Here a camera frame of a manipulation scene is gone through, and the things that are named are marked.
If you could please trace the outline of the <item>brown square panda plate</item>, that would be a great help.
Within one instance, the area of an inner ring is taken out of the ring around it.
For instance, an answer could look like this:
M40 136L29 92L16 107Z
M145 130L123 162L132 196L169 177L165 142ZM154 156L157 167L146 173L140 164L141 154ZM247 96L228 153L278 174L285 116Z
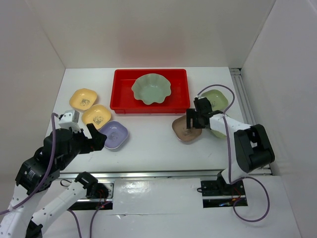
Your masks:
M175 119L172 123L172 129L177 138L184 143L193 142L202 134L202 129L196 129L193 127L190 129L187 128L186 115Z

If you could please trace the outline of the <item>purple square panda plate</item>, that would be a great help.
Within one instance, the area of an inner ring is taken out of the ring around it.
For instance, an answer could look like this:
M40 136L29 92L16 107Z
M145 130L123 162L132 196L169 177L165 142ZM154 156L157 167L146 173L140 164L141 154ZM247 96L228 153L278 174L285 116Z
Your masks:
M104 147L107 149L117 149L129 135L128 129L114 120L107 122L99 132L106 136Z

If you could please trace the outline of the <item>yellow square panda plate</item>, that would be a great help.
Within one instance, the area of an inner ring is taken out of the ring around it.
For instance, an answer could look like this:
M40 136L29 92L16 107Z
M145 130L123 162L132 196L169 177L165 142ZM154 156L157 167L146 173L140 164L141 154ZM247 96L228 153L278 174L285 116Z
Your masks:
M95 91L82 88L74 92L69 100L69 104L72 108L80 111L86 111L97 100L98 95Z
M103 105L93 105L82 114L82 122L92 123L97 130L101 129L111 119L111 112Z

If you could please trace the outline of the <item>green square panda plate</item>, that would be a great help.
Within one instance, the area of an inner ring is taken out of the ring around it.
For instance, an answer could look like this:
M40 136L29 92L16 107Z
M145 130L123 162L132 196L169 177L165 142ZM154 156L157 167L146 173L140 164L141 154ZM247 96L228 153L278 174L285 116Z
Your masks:
M201 96L209 100L213 111L223 112L228 106L228 99L219 90L212 89L202 93Z
M217 138L220 138L220 139L224 139L226 138L226 135L217 131L217 130L213 130L211 129L211 132L214 134L214 136L216 136Z

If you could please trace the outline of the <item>large green scalloped bowl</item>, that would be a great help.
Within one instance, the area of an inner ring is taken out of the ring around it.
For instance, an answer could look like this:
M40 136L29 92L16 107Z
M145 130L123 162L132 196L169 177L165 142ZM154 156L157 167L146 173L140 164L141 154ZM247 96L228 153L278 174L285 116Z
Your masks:
M131 87L134 99L142 101L145 105L163 103L171 95L170 81L157 73L140 76Z

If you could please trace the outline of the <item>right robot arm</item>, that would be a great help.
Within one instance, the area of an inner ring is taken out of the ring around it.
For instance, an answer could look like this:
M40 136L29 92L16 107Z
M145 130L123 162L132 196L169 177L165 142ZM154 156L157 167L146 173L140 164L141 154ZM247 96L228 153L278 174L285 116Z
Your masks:
M205 97L196 97L194 105L193 109L186 110L187 128L207 128L224 134L227 139L228 168L217 174L216 189L219 193L228 194L233 185L250 172L275 161L264 126L246 124L225 112L214 111Z

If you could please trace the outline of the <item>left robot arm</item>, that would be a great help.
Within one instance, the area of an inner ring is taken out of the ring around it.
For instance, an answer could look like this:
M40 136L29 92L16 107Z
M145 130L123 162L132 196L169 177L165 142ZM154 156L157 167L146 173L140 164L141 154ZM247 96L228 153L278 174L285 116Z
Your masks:
M79 154L89 154L103 149L107 136L92 123L87 125L91 138L82 129L53 129L44 139L43 146L26 160L15 179L12 200L0 224L2 238L40 238L50 225L77 200L106 195L106 187L88 172L80 173L66 190L39 211L39 201L53 181L60 176Z

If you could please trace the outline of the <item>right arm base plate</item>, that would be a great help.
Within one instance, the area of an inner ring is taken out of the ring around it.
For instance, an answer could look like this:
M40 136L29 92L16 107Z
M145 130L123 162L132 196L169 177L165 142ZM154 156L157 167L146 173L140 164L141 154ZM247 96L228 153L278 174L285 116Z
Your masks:
M220 186L215 180L202 180L197 192L202 195L204 208L248 206L242 181L233 185Z

